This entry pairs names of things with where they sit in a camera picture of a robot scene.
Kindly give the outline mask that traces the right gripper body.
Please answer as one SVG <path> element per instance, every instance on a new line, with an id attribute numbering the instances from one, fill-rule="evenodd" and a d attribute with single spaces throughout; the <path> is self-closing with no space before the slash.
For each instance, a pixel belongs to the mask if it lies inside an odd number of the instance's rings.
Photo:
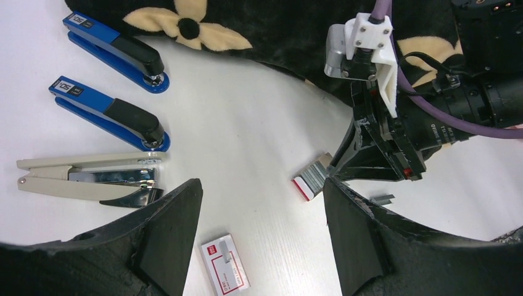
<path id="1" fill-rule="evenodd" d="M 404 114 L 393 118 L 375 81 L 352 81 L 353 120 L 365 128 L 403 180 L 417 181 L 425 161 L 440 147 L 454 143 L 454 129 L 434 119 L 404 97 Z"/>

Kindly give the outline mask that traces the grey beige stapler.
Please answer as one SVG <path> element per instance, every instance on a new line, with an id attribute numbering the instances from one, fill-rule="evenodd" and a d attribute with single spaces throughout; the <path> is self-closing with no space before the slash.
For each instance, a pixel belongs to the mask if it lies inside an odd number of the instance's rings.
<path id="1" fill-rule="evenodd" d="M 141 208 L 159 199 L 157 165 L 165 152 L 133 152 L 17 160 L 27 171 L 18 189 L 102 205 Z"/>

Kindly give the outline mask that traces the blue stapler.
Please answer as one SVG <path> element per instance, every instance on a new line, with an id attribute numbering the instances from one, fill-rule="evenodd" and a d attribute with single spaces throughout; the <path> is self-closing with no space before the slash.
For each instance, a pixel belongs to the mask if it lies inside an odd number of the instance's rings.
<path id="1" fill-rule="evenodd" d="M 57 105 L 144 151 L 166 152 L 170 137 L 154 114 L 85 84 L 60 76 L 48 90 Z"/>
<path id="2" fill-rule="evenodd" d="M 141 40 L 79 12 L 62 20 L 71 42 L 146 91 L 159 94 L 170 86 L 159 52 Z"/>

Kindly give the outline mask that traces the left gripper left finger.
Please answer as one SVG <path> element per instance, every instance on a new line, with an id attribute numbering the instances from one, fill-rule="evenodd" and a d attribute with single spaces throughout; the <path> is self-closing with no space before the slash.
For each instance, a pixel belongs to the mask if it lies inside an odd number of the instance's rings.
<path id="1" fill-rule="evenodd" d="M 1 244 L 1 294 L 182 295 L 202 197 L 190 179 L 72 240 Z"/>

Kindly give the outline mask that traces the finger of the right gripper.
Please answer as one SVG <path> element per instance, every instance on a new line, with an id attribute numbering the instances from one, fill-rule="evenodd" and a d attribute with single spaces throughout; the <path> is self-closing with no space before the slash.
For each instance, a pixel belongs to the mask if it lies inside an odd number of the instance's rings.
<path id="1" fill-rule="evenodd" d="M 327 167 L 327 175 L 341 181 L 397 182 L 403 179 L 367 130 L 358 126 L 355 120 L 350 123 L 341 145 Z"/>

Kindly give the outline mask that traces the box of staples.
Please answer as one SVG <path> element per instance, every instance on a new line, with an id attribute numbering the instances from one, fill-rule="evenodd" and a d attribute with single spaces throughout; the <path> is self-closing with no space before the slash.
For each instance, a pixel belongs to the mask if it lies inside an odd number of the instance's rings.
<path id="1" fill-rule="evenodd" d="M 305 201 L 310 202 L 322 193 L 327 178 L 327 168 L 332 161 L 332 155 L 325 153 L 314 159 L 302 168 L 291 179 L 292 184 L 299 191 Z"/>

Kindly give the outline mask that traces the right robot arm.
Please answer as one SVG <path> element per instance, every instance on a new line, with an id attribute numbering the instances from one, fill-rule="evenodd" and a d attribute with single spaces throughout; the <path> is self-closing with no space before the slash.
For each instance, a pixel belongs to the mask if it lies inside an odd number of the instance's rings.
<path id="1" fill-rule="evenodd" d="M 329 27 L 324 72 L 350 82 L 353 119 L 327 167 L 342 181 L 421 179 L 444 145 L 522 139 L 522 2 L 451 1 L 449 56 L 407 50 L 392 2 Z"/>

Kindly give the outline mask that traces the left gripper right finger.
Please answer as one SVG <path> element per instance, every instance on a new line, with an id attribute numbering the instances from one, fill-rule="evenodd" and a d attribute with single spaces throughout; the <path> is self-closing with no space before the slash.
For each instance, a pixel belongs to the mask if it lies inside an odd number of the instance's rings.
<path id="1" fill-rule="evenodd" d="M 522 294 L 522 239 L 483 241 L 441 232 L 333 178 L 323 193 L 343 295 Z"/>

